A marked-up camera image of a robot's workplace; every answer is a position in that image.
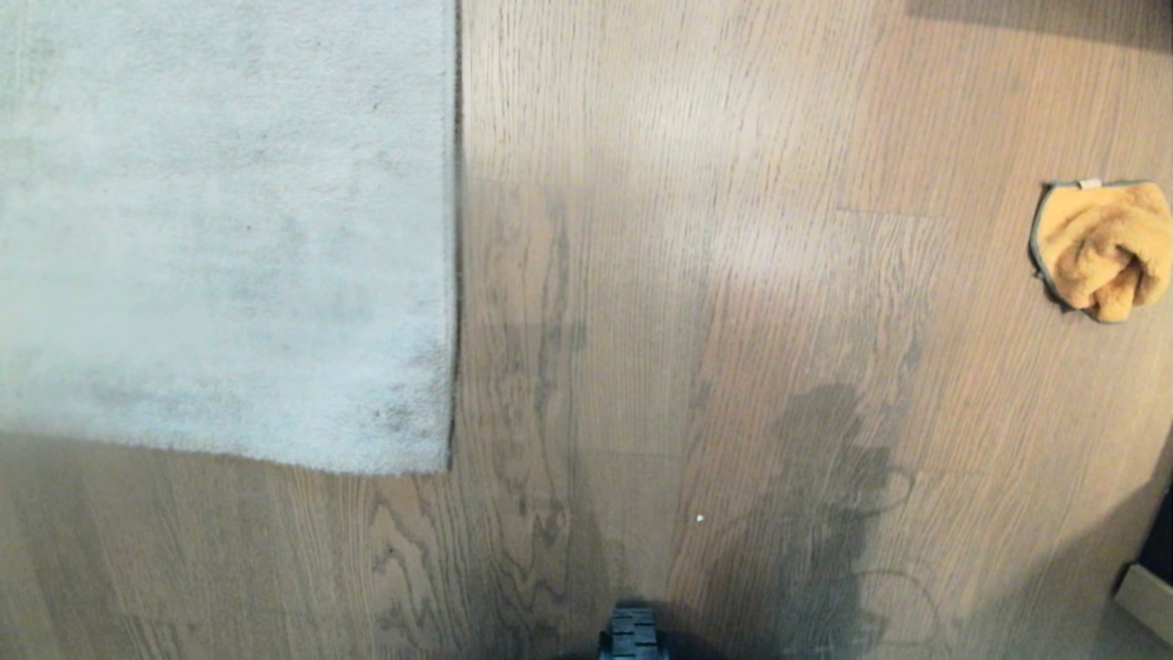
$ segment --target yellow towel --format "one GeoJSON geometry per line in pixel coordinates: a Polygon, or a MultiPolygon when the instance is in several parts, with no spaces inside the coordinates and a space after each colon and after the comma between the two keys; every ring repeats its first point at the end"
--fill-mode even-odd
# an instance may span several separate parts
{"type": "Polygon", "coordinates": [[[1120,322],[1169,284],[1169,205],[1154,183],[1053,183],[1031,252],[1051,291],[1101,322],[1120,322]]]}

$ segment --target black object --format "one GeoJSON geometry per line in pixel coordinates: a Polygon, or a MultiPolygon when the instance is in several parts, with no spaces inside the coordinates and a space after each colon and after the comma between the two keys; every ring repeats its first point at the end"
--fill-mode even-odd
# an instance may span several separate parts
{"type": "Polygon", "coordinates": [[[1140,565],[1173,585],[1173,490],[1165,494],[1165,504],[1157,515],[1153,533],[1140,553],[1140,565]]]}
{"type": "Polygon", "coordinates": [[[664,635],[646,607],[616,607],[598,634],[598,660],[669,660],[664,635]]]}

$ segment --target white rug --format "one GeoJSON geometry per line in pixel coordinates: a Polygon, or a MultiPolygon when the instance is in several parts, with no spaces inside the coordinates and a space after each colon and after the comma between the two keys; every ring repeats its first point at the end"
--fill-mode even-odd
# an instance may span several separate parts
{"type": "Polygon", "coordinates": [[[454,0],[0,0],[0,433],[447,464],[454,0]]]}

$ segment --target black wheel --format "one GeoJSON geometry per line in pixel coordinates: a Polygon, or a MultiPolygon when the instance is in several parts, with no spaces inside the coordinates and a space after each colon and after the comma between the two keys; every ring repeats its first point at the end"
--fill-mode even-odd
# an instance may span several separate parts
{"type": "Polygon", "coordinates": [[[598,635],[598,660],[669,660],[656,618],[646,607],[616,607],[598,635]]]}

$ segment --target wooden floor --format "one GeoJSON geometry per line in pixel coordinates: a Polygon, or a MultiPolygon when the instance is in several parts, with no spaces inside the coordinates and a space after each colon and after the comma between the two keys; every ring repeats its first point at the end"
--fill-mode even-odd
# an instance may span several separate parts
{"type": "Polygon", "coordinates": [[[1166,0],[468,0],[452,471],[0,443],[0,658],[1165,656],[1107,606],[1173,305],[1040,183],[1173,192],[1166,0]]]}

